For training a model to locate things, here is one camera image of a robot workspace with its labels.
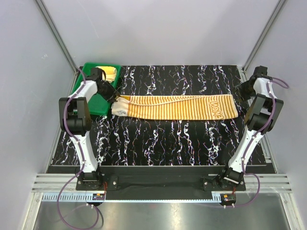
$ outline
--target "white wall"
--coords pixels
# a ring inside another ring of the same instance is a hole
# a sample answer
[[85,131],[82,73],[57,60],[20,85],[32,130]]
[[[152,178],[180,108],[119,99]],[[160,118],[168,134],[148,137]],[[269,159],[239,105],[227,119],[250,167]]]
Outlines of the white wall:
[[73,78],[33,0],[1,1],[0,69],[0,229],[16,230]]
[[307,1],[286,3],[248,69],[248,77],[258,65],[268,67],[268,74],[286,80],[290,89],[274,86],[284,100],[281,114],[269,133],[278,169],[287,173],[307,227]]
[[77,65],[243,65],[278,0],[44,0]]

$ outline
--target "yellow and white striped towel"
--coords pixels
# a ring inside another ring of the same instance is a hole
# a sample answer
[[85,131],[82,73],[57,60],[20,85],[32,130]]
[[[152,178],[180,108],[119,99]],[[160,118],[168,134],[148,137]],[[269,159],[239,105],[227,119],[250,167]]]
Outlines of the yellow and white striped towel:
[[233,96],[124,96],[112,114],[153,120],[222,120],[238,117]]

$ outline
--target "marble tabletop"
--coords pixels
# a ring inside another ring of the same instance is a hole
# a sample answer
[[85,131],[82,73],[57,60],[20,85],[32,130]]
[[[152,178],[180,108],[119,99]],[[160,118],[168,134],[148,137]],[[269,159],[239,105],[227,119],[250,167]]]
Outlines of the marble tabletop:
[[[241,83],[236,66],[123,66],[118,91],[124,95],[233,94]],[[92,116],[91,143],[101,165],[221,165],[237,149],[248,103],[239,117],[217,121],[164,121]],[[249,161],[264,165],[260,144]],[[79,165],[68,135],[62,132],[51,165]]]

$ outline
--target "towel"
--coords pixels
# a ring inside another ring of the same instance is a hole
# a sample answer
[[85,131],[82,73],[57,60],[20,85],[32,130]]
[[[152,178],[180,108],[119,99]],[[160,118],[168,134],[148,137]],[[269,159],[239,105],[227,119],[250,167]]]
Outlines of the towel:
[[233,96],[125,96],[112,114],[153,120],[222,120],[238,117]]
[[116,78],[117,70],[115,67],[112,67],[112,66],[96,66],[96,67],[105,71],[106,81],[111,83]]

